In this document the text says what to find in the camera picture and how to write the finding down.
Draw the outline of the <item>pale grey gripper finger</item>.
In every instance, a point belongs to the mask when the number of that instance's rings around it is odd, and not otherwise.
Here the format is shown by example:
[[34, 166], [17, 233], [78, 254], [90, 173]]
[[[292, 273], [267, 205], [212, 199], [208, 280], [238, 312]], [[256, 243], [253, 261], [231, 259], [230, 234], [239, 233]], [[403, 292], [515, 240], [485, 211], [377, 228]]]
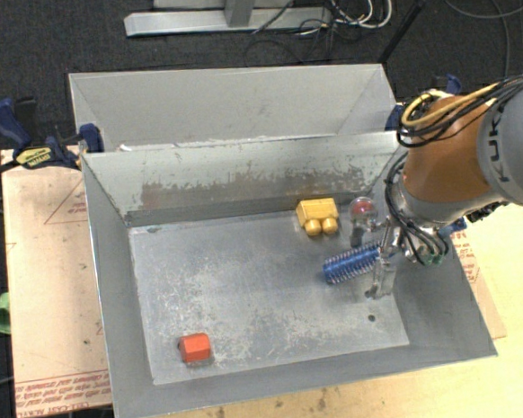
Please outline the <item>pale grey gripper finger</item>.
[[373, 265], [372, 281], [369, 289], [365, 292], [366, 298], [376, 299], [381, 286], [381, 280], [383, 275], [383, 267], [380, 259], [377, 259]]
[[396, 276], [395, 264], [389, 260], [383, 259], [381, 262], [381, 290], [383, 295], [390, 295], [393, 292], [393, 286]]

